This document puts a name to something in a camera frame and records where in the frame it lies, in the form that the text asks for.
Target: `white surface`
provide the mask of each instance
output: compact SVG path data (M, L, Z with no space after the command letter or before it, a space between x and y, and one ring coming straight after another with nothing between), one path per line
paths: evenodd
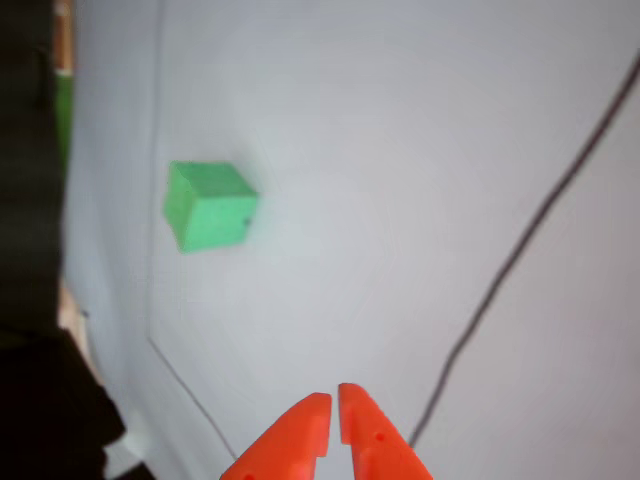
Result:
M640 45L638 2L449 3L80 3L66 272L161 478L231 458L147 321L238 453L343 381L408 435ZM640 467L638 122L636 94L464 355L418 446L436 478ZM171 160L258 188L246 245L178 253ZM338 439L318 480L352 477Z

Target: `green block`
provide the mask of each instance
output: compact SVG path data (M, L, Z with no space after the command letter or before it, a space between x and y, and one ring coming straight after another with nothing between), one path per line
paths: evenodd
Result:
M181 252L242 243L258 194L228 163L172 162L164 215Z

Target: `black fabric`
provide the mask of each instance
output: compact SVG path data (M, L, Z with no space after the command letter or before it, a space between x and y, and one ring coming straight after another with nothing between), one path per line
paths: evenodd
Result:
M52 0L0 1L0 478L102 479L124 433L57 327L62 174Z

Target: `black cable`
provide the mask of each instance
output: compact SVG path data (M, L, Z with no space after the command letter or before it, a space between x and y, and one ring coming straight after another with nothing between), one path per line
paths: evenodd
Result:
M447 359L444 362L440 376L438 377L438 383L436 384L433 393L429 397L427 406L420 418L420 421L416 425L411 437L409 437L409 445L415 448L416 443L420 440L420 437L424 433L429 421L433 417L433 413L438 406L444 389L447 386L453 367L455 366L460 354L469 344L469 341L473 338L473 335L478 330L478 327L485 317L485 314L489 310L489 307L495 300L498 292L504 285L505 280L509 277L513 268L517 265L518 261L522 258L527 248L531 244L531 240L535 237L536 233L540 230L553 208L556 206L558 200L580 174L587 162L591 159L591 156L595 149L598 147L602 139L605 137L609 130L609 127L620 113L625 101L629 97L633 90L638 76L640 74L640 51L636 53L631 68L627 72L624 80L622 81L618 91L611 100L607 110L601 117L600 121L596 124L591 135L587 138L575 160L571 162L567 170L562 174L559 180L555 183L551 191L544 197L538 208L536 209L533 217L527 224L526 228L520 235L515 246L507 256L506 260L494 276L493 280L489 284L487 291L485 292L482 300L475 309L467 327L464 329L458 340L453 345L451 351L447 355Z

